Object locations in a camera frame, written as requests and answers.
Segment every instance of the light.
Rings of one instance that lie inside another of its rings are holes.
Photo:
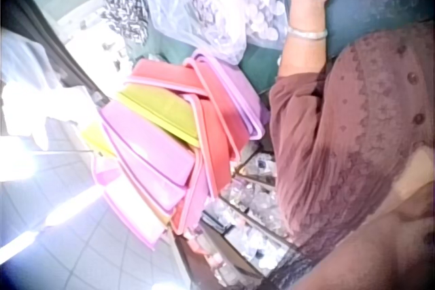
[[[167,282],[153,285],[151,290],[186,290],[186,288],[180,287],[171,282]]]
[[[94,185],[72,199],[61,204],[51,212],[46,218],[46,226],[54,226],[64,223],[74,215],[80,213],[86,207],[98,200],[104,192],[104,187]]]
[[[33,244],[39,232],[26,231],[0,248],[0,265]]]
[[[28,179],[35,171],[33,156],[21,139],[0,136],[0,182]]]

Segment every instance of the patterned fabric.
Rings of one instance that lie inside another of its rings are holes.
[[[311,264],[379,207],[417,147],[434,147],[433,98],[433,22],[363,37],[327,77],[277,80],[277,192],[292,242]]]

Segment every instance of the patterned blouse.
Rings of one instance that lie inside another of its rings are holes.
[[[365,36],[328,76],[280,77],[270,100],[279,204],[316,263],[379,207],[417,147],[434,148],[434,23]]]

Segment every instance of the bracelet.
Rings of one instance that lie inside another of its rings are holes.
[[[302,39],[308,40],[323,40],[328,36],[328,30],[325,29],[323,32],[304,32],[300,30],[293,29],[290,25],[287,27],[287,36],[291,35],[293,37],[300,37]]]

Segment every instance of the tiled floor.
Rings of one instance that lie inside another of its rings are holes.
[[[59,122],[50,120],[51,144],[72,148]],[[1,184],[1,245],[44,220],[66,199],[93,185],[77,155],[38,158],[27,181]],[[153,252],[137,239],[103,199],[68,222],[40,234],[30,247],[1,267],[23,290],[150,290],[162,281],[182,285],[173,252],[160,241]]]

